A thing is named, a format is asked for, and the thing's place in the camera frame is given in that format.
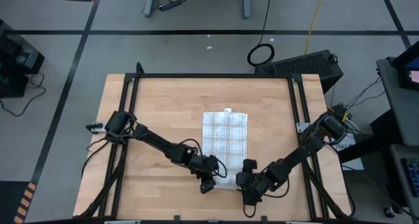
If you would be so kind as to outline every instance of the metal bracket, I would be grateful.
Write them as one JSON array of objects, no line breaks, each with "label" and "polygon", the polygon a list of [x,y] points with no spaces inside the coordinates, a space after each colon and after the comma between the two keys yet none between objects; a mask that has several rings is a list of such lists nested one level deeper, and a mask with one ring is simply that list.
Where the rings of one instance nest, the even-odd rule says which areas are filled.
[{"label": "metal bracket", "polygon": [[302,83],[301,73],[291,73],[291,78],[298,83]]},{"label": "metal bracket", "polygon": [[298,133],[302,133],[304,132],[304,130],[306,130],[306,128],[308,128],[308,126],[310,126],[311,123],[309,122],[299,122],[297,123],[297,132]]},{"label": "metal bracket", "polygon": [[139,62],[137,62],[137,66],[136,66],[136,72],[135,73],[125,73],[125,78],[124,78],[124,82],[130,82],[132,81],[132,79],[135,78],[140,78],[141,74],[144,74],[144,69],[143,66],[141,66],[141,64]]},{"label": "metal bracket", "polygon": [[106,132],[105,125],[107,122],[93,122],[92,124],[86,125],[86,129],[92,134],[97,134],[99,132]]}]

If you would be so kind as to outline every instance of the plaid cloth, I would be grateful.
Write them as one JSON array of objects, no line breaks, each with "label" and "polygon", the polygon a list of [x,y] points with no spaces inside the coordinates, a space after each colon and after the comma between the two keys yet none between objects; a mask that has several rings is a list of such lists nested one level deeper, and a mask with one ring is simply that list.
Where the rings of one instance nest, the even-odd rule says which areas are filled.
[{"label": "plaid cloth", "polygon": [[[218,189],[237,189],[236,174],[242,171],[243,160],[247,151],[247,114],[224,112],[203,114],[202,152],[215,155],[227,167],[227,177],[215,176]],[[219,164],[219,173],[225,170]]]}]

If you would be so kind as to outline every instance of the wooden tabletop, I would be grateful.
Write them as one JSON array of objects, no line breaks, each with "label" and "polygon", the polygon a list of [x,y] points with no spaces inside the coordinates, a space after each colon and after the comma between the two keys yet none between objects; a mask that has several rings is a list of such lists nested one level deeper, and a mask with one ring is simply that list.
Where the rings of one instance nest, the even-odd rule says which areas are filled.
[{"label": "wooden tabletop", "polygon": [[[108,121],[118,109],[124,75],[108,75],[98,113],[98,121]],[[303,75],[308,110],[312,121],[326,111],[318,75]],[[298,88],[295,85],[302,119]],[[144,78],[139,81],[135,116],[163,138],[180,142],[186,138],[202,141],[202,114],[224,111],[248,114],[247,157],[256,159],[260,168],[287,156],[298,147],[293,111],[286,79],[165,79]],[[92,141],[103,134],[92,137]],[[91,148],[95,151],[99,145]],[[74,214],[83,212],[103,186],[110,146],[88,163],[81,181]],[[343,212],[350,205],[335,152],[324,147],[319,153],[323,184]],[[271,221],[310,219],[301,166],[289,176],[291,187],[283,198],[263,198],[252,219],[242,211],[242,196],[238,191],[214,189],[200,193],[199,184],[187,169],[172,164],[151,146],[131,140],[119,200],[118,219],[183,220],[260,220],[266,215]],[[286,185],[275,194],[285,191]],[[318,194],[314,189],[317,215],[321,216]],[[110,213],[112,198],[108,198]]]}]

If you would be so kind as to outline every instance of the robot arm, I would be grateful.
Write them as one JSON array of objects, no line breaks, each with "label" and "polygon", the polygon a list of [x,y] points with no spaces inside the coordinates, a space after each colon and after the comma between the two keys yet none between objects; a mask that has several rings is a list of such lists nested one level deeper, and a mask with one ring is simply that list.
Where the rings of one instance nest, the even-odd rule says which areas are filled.
[{"label": "robot arm", "polygon": [[[125,131],[128,131],[125,129],[126,125],[129,125],[130,131],[133,131],[132,134],[124,133]],[[162,151],[164,156],[170,159],[172,163],[189,169],[191,174],[194,174],[198,179],[201,179],[200,191],[202,194],[212,190],[215,185],[213,177],[220,176],[218,165],[219,159],[213,155],[208,157],[203,155],[198,142],[194,139],[188,139],[182,143],[169,142],[150,131],[146,126],[137,123],[136,118],[126,112],[115,111],[105,129],[109,141],[120,140],[123,142],[123,140],[126,139],[144,141],[155,149]],[[198,155],[196,147],[184,144],[189,140],[194,141],[197,144],[200,155]]]},{"label": "robot arm", "polygon": [[[335,141],[326,142],[324,141],[325,136],[334,138]],[[262,202],[261,197],[268,190],[276,191],[287,181],[289,173],[296,165],[306,162],[311,154],[317,153],[325,145],[339,143],[345,136],[346,129],[339,119],[331,113],[324,113],[299,135],[301,146],[284,159],[271,162],[256,174],[253,173],[253,169],[257,168],[257,162],[245,160],[242,172],[236,174],[236,184],[241,188],[243,204],[255,206],[258,202]],[[312,171],[304,172],[309,173],[309,177],[315,179],[315,176],[310,176]],[[322,189],[321,193],[327,193],[322,187],[320,189]]]}]

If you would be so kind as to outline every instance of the metal clamp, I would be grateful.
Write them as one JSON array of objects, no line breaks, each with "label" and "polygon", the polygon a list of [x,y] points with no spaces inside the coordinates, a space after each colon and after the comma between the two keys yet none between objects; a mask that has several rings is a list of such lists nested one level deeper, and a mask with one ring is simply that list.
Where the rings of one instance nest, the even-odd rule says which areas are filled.
[{"label": "metal clamp", "polygon": [[97,134],[99,132],[106,132],[105,125],[107,122],[93,122],[92,124],[87,124],[86,129],[92,134]]}]

